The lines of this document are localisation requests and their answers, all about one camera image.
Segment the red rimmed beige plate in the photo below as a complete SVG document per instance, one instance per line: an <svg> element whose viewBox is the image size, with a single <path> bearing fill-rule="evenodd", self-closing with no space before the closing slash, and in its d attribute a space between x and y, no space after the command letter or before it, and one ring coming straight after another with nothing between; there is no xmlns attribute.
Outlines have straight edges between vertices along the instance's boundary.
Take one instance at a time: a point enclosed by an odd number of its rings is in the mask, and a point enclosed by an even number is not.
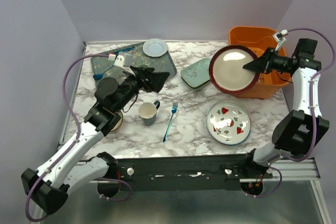
<svg viewBox="0 0 336 224"><path fill-rule="evenodd" d="M212 84L223 93L245 93L257 83L259 73L246 70L243 66L257 58L257 55L245 46L225 46L217 51L210 61L208 72Z"/></svg>

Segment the watermelon pattern white plate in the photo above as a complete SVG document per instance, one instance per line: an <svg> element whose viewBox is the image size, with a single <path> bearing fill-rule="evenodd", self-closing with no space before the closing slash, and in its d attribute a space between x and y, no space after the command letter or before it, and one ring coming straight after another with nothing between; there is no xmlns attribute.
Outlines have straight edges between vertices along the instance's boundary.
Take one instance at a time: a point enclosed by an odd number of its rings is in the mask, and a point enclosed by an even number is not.
<svg viewBox="0 0 336 224"><path fill-rule="evenodd" d="M209 109L205 125L214 140L234 146L248 139L251 116L242 104L233 100L221 100Z"/></svg>

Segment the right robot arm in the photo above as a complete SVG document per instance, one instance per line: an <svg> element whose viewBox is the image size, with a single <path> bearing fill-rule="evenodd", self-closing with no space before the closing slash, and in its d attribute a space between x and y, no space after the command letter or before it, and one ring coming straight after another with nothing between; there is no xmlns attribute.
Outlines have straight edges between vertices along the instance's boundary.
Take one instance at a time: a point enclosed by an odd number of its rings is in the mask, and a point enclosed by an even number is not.
<svg viewBox="0 0 336 224"><path fill-rule="evenodd" d="M289 73L294 89L292 110L274 129L271 142L253 149L242 163L241 171L246 177L265 172L284 157L294 162L305 160L328 131L330 122L323 119L319 107L321 62L314 59L317 43L309 38L299 39L291 58L268 48L261 57L243 66L255 73Z"/></svg>

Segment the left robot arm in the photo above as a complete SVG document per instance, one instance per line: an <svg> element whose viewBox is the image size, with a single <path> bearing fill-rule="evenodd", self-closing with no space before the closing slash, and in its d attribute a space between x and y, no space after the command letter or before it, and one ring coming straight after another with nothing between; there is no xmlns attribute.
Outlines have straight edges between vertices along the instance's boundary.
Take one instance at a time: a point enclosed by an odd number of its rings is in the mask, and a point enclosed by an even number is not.
<svg viewBox="0 0 336 224"><path fill-rule="evenodd" d="M154 68L131 67L119 84L115 78L105 77L95 91L96 102L77 133L37 169L27 168L21 175L27 195L25 213L29 220L29 202L36 203L46 215L57 212L73 189L95 179L112 179L116 175L116 160L108 154L100 154L83 168L75 165L84 154L102 140L120 121L119 112L138 96L140 90L160 92L169 78L169 72L155 72Z"/></svg>

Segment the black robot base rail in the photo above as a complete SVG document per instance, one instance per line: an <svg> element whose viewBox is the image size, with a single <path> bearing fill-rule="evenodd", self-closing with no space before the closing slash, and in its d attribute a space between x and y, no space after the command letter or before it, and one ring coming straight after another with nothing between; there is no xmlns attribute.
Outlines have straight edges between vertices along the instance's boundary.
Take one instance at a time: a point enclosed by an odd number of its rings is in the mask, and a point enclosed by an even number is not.
<svg viewBox="0 0 336 224"><path fill-rule="evenodd" d="M249 181L272 178L250 154L155 158L98 155L108 164L105 178L121 178L134 191L240 190Z"/></svg>

